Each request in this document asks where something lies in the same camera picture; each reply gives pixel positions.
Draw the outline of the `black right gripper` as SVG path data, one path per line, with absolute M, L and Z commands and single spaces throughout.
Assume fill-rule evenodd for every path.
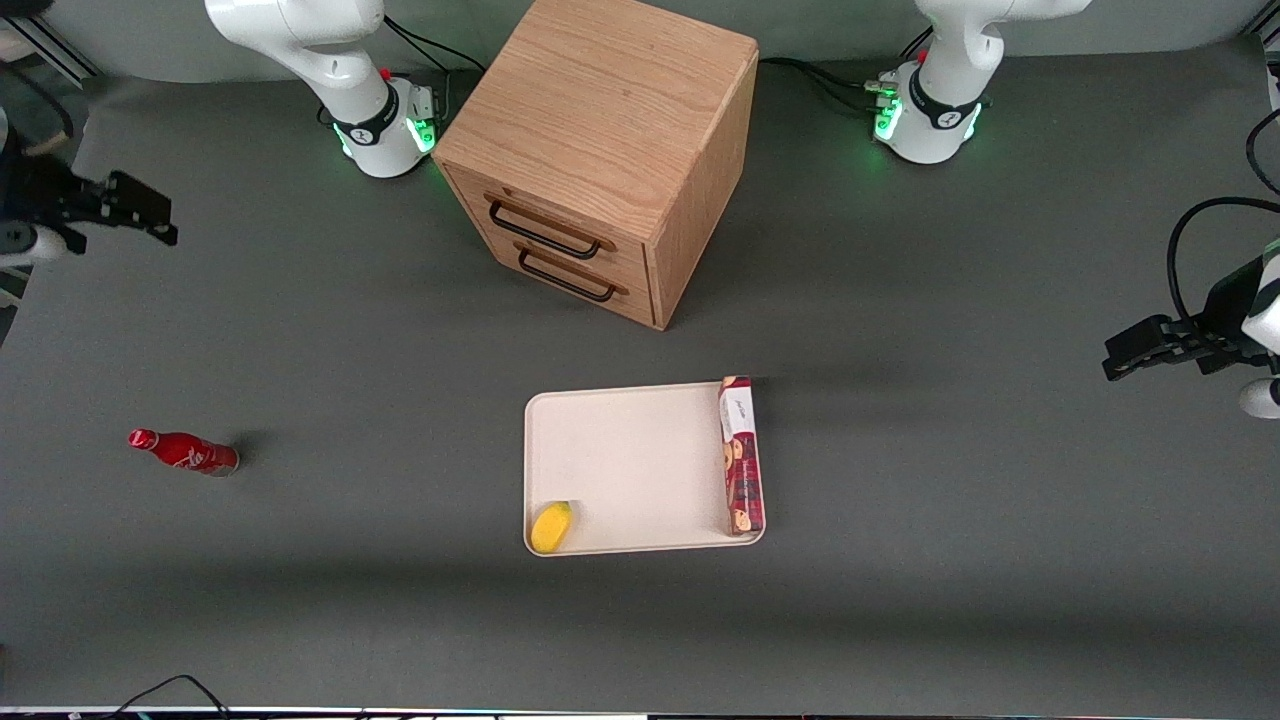
M 76 174 L 60 158 L 5 151 L 1 160 L 1 228 L 4 234 L 26 225 L 52 229 L 73 223 L 146 225 L 146 233 L 175 247 L 178 228 L 172 224 L 172 200 L 123 170 L 111 170 L 102 186 Z

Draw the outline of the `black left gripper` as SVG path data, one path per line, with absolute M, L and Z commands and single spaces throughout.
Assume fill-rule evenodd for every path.
M 1106 379 L 1116 382 L 1140 369 L 1194 360 L 1201 375 L 1212 375 L 1233 365 L 1270 368 L 1271 352 L 1242 329 L 1262 273 L 1262 263 L 1244 264 L 1215 283 L 1203 310 L 1190 315 L 1181 299 L 1178 272 L 1171 268 L 1170 295 L 1190 348 L 1169 338 L 1166 329 L 1171 316 L 1147 316 L 1105 341 Z

